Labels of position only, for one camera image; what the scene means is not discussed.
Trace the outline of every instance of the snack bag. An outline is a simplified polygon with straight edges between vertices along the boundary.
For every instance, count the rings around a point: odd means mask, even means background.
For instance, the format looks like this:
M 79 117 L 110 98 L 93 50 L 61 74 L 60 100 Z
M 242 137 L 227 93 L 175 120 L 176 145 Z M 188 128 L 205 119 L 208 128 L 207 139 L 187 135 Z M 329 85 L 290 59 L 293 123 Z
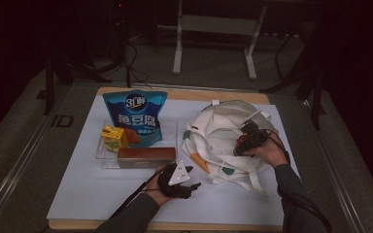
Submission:
M 168 93 L 135 89 L 102 96 L 114 126 L 125 129 L 130 147 L 148 148 L 162 140 L 158 115 Z

